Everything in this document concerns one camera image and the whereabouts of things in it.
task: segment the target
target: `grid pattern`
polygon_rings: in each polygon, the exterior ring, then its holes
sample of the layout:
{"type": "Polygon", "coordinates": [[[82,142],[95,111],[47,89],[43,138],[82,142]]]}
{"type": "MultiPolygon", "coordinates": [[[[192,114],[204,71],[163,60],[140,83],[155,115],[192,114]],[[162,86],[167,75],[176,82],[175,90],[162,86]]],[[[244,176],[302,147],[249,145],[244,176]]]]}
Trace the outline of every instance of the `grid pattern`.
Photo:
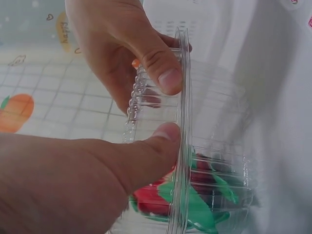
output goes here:
{"type": "Polygon", "coordinates": [[[126,117],[80,57],[10,67],[0,64],[0,102],[29,94],[35,102],[20,134],[122,141],[126,117]]]}

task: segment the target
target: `orange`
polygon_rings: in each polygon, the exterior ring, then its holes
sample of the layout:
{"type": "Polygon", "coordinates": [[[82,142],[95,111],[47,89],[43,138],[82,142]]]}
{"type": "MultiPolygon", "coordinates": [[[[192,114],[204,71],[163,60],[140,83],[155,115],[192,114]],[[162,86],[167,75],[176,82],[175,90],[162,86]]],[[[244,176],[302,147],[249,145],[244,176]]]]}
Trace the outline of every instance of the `orange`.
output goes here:
{"type": "Polygon", "coordinates": [[[34,100],[28,94],[7,97],[0,107],[0,132],[16,133],[34,110],[34,100]]]}

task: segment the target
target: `hand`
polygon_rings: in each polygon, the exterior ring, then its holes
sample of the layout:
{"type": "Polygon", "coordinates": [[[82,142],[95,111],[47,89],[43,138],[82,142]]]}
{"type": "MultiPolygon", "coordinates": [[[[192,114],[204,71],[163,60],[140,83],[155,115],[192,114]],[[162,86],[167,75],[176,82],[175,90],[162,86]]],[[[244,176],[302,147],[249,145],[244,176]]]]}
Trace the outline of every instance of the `hand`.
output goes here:
{"type": "Polygon", "coordinates": [[[181,90],[182,71],[169,47],[177,40],[152,28],[139,0],[65,0],[78,44],[96,76],[126,113],[138,58],[161,91],[181,90]]]}
{"type": "Polygon", "coordinates": [[[0,134],[0,228],[103,234],[130,194],[172,169],[178,148],[173,123],[132,144],[0,134]]]}

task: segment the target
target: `green leaf illustration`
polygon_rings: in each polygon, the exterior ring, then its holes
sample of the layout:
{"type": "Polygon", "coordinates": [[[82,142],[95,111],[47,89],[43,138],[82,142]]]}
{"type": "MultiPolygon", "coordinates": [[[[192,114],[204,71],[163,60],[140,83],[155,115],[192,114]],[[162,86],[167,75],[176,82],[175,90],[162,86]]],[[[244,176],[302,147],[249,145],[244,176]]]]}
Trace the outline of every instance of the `green leaf illustration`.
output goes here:
{"type": "Polygon", "coordinates": [[[10,100],[10,96],[7,96],[4,100],[3,100],[3,102],[1,103],[1,106],[0,106],[0,110],[3,110],[4,108],[5,108],[5,106],[8,104],[8,102],[9,102],[9,100],[10,100]]]}

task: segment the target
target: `transparent plastic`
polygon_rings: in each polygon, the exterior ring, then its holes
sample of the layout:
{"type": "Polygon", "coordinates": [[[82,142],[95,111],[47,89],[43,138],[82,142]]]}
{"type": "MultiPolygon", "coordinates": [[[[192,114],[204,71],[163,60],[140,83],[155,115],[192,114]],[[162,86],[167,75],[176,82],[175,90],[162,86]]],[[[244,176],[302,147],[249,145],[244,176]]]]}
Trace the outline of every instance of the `transparent plastic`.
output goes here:
{"type": "Polygon", "coordinates": [[[124,141],[146,139],[160,124],[175,122],[178,162],[130,197],[111,234],[239,234],[244,228],[256,186],[252,145],[244,142],[252,117],[244,89],[225,70],[190,61],[187,30],[176,37],[182,92],[162,94],[140,66],[124,141]]]}

